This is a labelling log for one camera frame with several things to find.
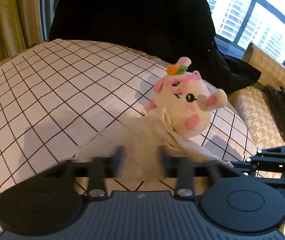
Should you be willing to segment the black draped cloth figure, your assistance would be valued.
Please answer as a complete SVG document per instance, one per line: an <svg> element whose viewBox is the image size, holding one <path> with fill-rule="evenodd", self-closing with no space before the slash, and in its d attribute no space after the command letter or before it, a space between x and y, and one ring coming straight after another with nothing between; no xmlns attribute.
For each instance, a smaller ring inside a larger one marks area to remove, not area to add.
<svg viewBox="0 0 285 240"><path fill-rule="evenodd" d="M207 0L59 0L50 40L108 42L174 64L231 93L256 83L261 72L221 53Z"/></svg>

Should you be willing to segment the cream cloth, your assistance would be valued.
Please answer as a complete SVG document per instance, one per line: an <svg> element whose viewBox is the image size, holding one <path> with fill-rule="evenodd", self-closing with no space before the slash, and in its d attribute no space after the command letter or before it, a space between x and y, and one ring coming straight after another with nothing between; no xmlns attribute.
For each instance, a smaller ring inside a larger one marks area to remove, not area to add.
<svg viewBox="0 0 285 240"><path fill-rule="evenodd" d="M124 159L120 165L119 177L134 180L160 180L164 178L159 151L164 147L169 155L188 157L197 163L217 161L231 168L207 149L186 139L173 129L172 120L165 108L154 109L146 116L125 116L121 122L114 122L95 139L83 145L76 154L79 162L91 161L95 157L115 154L123 146Z"/></svg>

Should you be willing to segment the pink white plush toy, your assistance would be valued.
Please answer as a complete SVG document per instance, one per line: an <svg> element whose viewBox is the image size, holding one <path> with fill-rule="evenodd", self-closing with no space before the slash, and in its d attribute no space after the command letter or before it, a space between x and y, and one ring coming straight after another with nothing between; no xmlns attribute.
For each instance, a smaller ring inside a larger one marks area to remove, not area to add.
<svg viewBox="0 0 285 240"><path fill-rule="evenodd" d="M181 57L169 66L167 75L153 86L147 108L148 113L160 110L185 138L201 134L210 124L211 112L227 105L226 93L221 89L211 93L198 71L187 71L190 65L188 57Z"/></svg>

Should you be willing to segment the houndstooth sofa cushion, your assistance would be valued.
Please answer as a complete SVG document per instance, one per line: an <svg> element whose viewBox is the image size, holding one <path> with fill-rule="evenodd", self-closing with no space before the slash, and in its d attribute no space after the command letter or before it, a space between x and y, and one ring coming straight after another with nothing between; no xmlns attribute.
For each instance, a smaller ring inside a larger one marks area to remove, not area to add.
<svg viewBox="0 0 285 240"><path fill-rule="evenodd" d="M275 89L285 87L285 66L253 43L248 45L242 61L261 72L260 85ZM248 86L230 94L228 99L246 124L256 148L285 145L262 89Z"/></svg>

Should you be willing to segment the checkered white tablecloth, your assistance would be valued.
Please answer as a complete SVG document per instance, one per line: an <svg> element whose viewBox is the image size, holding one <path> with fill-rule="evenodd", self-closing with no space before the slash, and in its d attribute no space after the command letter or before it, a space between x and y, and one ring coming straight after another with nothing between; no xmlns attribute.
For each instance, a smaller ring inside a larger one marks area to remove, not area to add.
<svg viewBox="0 0 285 240"><path fill-rule="evenodd" d="M54 40L0 63L0 193L145 115L168 64L123 46Z"/></svg>

